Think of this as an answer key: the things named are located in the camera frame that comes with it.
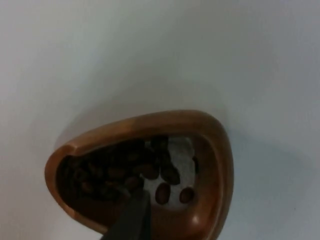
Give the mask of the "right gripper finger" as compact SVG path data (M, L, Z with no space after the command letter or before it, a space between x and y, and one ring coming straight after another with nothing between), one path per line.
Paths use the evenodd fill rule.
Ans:
M151 197L146 190L136 191L129 199L123 213L101 240L150 240Z

